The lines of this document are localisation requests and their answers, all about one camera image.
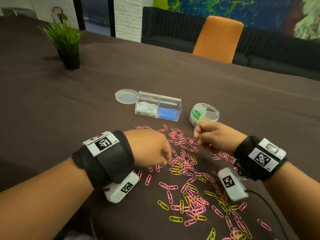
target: white brick wall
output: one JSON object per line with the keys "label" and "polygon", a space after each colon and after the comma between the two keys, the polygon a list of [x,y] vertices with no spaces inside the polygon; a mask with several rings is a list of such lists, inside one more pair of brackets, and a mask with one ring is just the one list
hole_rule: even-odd
{"label": "white brick wall", "polygon": [[61,7],[68,17],[68,24],[79,28],[73,0],[0,0],[0,7],[28,8],[35,11],[38,19],[47,22],[54,21],[52,7]]}
{"label": "white brick wall", "polygon": [[115,36],[141,42],[142,7],[152,7],[153,0],[114,0]]}

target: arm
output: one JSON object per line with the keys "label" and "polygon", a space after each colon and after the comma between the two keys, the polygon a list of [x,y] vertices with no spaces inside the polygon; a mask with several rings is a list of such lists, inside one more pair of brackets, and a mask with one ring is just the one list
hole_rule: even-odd
{"label": "arm", "polygon": [[[200,146],[233,155],[246,135],[218,122],[201,122],[194,129]],[[320,184],[286,162],[264,185],[300,239],[318,239]]]}
{"label": "arm", "polygon": [[[165,135],[150,129],[130,130],[124,134],[132,149],[135,165],[170,164],[171,148]],[[86,171],[69,158],[1,192],[1,240],[53,239],[93,189]]]}

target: colorful painting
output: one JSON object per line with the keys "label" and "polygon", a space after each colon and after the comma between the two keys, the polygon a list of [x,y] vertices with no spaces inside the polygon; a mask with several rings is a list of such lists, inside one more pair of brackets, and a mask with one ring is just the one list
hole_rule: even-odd
{"label": "colorful painting", "polygon": [[172,12],[222,16],[246,27],[320,39],[320,0],[153,0]]}

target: container lid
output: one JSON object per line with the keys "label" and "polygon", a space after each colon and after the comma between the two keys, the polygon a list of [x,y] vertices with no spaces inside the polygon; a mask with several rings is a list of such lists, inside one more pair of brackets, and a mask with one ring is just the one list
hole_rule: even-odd
{"label": "container lid", "polygon": [[134,104],[137,97],[138,92],[132,89],[121,89],[115,93],[115,99],[122,104]]}

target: brown tablecloth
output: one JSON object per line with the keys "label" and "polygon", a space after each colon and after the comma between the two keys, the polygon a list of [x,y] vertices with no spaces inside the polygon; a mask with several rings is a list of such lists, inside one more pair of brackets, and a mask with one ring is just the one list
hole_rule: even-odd
{"label": "brown tablecloth", "polygon": [[[68,71],[37,28],[41,25],[31,19],[0,19],[0,190],[62,162],[82,141],[103,131],[143,125],[158,130],[165,123],[191,137],[188,117],[198,102],[216,107],[220,122],[268,138],[287,151],[294,165],[320,180],[320,82],[92,33],[84,33],[81,40],[81,68]],[[181,98],[179,122],[135,115],[134,105],[115,100],[115,92],[124,88]],[[199,172],[230,166],[213,161],[202,150],[194,156]],[[169,204],[166,190],[158,183],[179,186],[172,192],[178,204],[188,177],[171,175],[163,167],[159,173],[154,169],[146,186],[148,174],[143,169],[141,181],[119,204],[106,199],[96,202],[93,221],[99,239],[206,239],[211,228],[216,230],[216,239],[229,236],[225,219],[210,209],[211,205],[219,207],[217,201],[203,193],[210,203],[204,213],[206,222],[185,227],[169,221],[169,216],[179,214],[157,204],[158,200]],[[194,184],[201,192],[213,190],[210,184]],[[244,184],[271,201],[261,183],[246,180]],[[259,198],[250,195],[246,202],[248,207],[239,214],[254,239],[284,239]],[[258,225],[256,218],[266,222],[271,232]]]}

